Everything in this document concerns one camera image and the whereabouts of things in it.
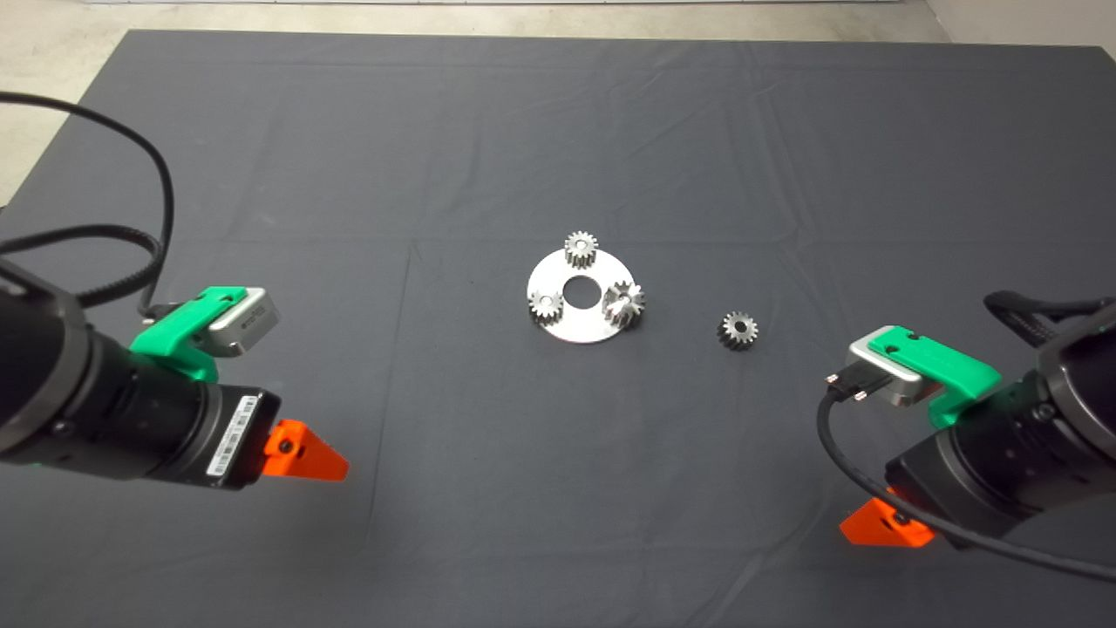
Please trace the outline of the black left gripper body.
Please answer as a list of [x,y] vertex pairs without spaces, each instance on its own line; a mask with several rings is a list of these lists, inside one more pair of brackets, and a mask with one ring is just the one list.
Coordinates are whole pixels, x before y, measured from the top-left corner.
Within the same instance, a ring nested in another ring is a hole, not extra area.
[[87,470],[240,490],[262,477],[282,398],[259,386],[196,381],[96,337],[87,394]]

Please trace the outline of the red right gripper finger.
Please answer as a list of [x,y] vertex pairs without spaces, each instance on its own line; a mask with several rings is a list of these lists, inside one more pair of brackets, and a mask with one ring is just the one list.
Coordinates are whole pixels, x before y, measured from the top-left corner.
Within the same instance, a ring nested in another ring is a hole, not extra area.
[[914,520],[903,523],[898,515],[897,510],[881,497],[870,497],[841,521],[840,532],[854,545],[921,548],[936,539],[929,526]]

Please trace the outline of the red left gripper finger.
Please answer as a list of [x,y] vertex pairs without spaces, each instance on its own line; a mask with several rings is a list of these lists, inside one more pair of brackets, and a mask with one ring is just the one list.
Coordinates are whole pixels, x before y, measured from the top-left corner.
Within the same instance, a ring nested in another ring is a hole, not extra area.
[[264,445],[263,476],[340,482],[350,462],[301,421],[278,421]]

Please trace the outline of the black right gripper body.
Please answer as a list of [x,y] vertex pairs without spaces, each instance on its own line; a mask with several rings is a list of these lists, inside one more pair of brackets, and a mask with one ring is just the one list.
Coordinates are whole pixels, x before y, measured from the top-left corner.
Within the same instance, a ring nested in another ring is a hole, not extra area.
[[910,504],[992,539],[1071,505],[1078,483],[1045,441],[1059,433],[1054,421],[1035,414],[1046,400],[1037,375],[1024,375],[891,460],[889,487]]

